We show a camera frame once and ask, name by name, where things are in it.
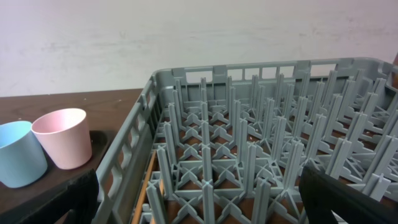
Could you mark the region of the pink cup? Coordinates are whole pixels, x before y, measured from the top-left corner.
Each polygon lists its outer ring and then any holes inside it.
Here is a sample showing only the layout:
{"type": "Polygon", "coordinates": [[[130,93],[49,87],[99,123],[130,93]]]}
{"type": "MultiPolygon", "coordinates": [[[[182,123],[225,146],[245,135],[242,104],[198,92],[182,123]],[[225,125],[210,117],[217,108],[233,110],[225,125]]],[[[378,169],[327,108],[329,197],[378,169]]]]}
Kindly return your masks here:
{"type": "Polygon", "coordinates": [[[70,170],[86,164],[92,156],[86,112],[65,108],[37,118],[31,127],[54,164],[70,170]]]}

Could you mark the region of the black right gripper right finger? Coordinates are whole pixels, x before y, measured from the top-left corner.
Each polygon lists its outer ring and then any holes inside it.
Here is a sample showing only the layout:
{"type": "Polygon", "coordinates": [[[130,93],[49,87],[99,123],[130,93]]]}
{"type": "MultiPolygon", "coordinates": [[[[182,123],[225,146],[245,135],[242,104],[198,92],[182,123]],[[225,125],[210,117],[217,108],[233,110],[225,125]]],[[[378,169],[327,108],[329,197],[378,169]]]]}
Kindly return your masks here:
{"type": "Polygon", "coordinates": [[[310,223],[336,224],[334,214],[353,224],[397,224],[397,213],[338,180],[305,166],[299,192],[310,223]]]}

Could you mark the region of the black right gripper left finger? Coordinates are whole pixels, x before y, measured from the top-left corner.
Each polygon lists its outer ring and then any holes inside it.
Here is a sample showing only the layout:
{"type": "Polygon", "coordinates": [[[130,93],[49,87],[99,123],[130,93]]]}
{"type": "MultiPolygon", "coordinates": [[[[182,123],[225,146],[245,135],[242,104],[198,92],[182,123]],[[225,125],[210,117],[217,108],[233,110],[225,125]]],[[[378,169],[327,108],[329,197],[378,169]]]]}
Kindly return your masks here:
{"type": "Polygon", "coordinates": [[[96,212],[98,193],[96,172],[91,169],[28,201],[18,222],[56,223],[65,215],[65,223],[89,223],[96,212]]]}

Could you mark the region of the light blue cup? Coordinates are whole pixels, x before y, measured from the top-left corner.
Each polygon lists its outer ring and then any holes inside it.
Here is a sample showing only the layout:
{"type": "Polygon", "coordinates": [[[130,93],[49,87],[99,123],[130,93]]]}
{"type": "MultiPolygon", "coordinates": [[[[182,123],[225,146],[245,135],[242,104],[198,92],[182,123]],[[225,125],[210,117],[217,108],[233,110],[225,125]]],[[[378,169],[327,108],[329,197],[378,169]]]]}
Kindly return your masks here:
{"type": "Polygon", "coordinates": [[[47,161],[29,121],[1,125],[1,183],[9,188],[29,185],[47,170],[47,161]]]}

